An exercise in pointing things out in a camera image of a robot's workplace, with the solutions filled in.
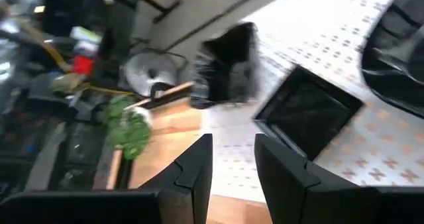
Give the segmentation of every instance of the black bag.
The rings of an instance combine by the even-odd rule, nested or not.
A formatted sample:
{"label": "black bag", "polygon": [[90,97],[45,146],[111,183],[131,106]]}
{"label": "black bag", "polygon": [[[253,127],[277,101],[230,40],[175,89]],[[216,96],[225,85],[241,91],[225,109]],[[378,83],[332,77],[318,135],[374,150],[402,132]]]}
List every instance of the black bag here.
{"label": "black bag", "polygon": [[255,94],[255,34],[253,23],[243,23],[219,38],[202,42],[194,63],[192,107],[206,109],[225,102],[244,103]]}

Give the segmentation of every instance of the black square frame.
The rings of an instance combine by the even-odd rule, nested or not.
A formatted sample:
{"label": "black square frame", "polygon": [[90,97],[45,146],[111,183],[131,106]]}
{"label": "black square frame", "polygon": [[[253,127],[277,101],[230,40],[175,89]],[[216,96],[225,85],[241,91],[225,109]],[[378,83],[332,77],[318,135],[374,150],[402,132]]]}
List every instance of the black square frame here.
{"label": "black square frame", "polygon": [[[286,105],[290,102],[290,99],[293,100],[297,91],[301,91],[300,87],[307,86],[308,89],[316,89],[317,93],[321,95],[322,99],[325,100],[325,109],[328,112],[328,109],[338,109],[340,115],[337,117],[334,114],[331,114],[331,117],[325,119],[324,112],[321,112],[322,107],[314,104],[314,100],[308,100],[309,97],[296,97],[296,102],[308,102],[306,108],[301,106],[295,106],[293,114],[296,112],[302,113],[305,112],[305,109],[313,110],[313,112],[320,115],[320,119],[327,122],[323,123],[314,123],[317,120],[309,119],[304,122],[305,126],[308,125],[308,128],[311,130],[312,125],[319,126],[319,129],[322,129],[322,133],[312,133],[309,134],[307,138],[301,139],[299,128],[297,129],[299,123],[298,121],[292,120],[293,123],[286,124],[288,129],[281,129],[277,125],[272,124],[272,120],[275,119],[276,113],[280,112],[278,109],[282,108],[283,105]],[[330,143],[330,141],[340,133],[341,129],[352,119],[354,114],[363,106],[363,102],[353,95],[343,91],[341,88],[329,83],[328,81],[320,78],[319,76],[313,74],[309,70],[302,68],[299,65],[293,69],[291,74],[282,82],[282,84],[277,88],[274,94],[270,99],[265,103],[265,105],[260,109],[260,111],[255,115],[254,122],[256,125],[269,137],[278,140],[280,143],[290,147],[292,150],[296,151],[303,157],[307,157],[308,160],[314,160],[319,153]]]}

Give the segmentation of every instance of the wire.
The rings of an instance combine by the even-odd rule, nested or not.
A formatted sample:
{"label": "wire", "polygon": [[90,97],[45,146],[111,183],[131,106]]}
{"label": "wire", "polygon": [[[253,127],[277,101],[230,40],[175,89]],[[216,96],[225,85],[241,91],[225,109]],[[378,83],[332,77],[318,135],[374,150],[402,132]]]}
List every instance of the wire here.
{"label": "wire", "polygon": [[93,91],[102,91],[102,92],[114,93],[114,94],[134,95],[134,93],[131,91],[119,91],[119,90],[108,89],[103,87],[96,87],[94,85],[89,85],[88,89],[91,89]]}

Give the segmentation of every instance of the red object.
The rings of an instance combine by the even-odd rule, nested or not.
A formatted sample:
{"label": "red object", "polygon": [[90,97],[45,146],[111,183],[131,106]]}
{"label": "red object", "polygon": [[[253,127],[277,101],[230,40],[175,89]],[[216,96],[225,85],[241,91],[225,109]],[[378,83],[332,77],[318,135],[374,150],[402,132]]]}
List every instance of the red object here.
{"label": "red object", "polygon": [[73,72],[81,75],[90,75],[93,70],[94,60],[85,56],[77,55],[74,58]]}

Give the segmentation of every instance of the wooden board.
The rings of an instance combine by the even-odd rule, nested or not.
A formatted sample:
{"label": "wooden board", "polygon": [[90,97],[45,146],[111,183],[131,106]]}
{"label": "wooden board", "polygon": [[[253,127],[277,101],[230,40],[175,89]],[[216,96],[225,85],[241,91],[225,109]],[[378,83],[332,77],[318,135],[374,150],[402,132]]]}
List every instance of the wooden board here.
{"label": "wooden board", "polygon": [[[129,188],[137,188],[157,175],[200,135],[201,111],[191,108],[188,99],[171,102],[151,112],[152,137],[143,154],[134,161]],[[270,224],[272,222],[264,203],[211,196],[207,223]]]}

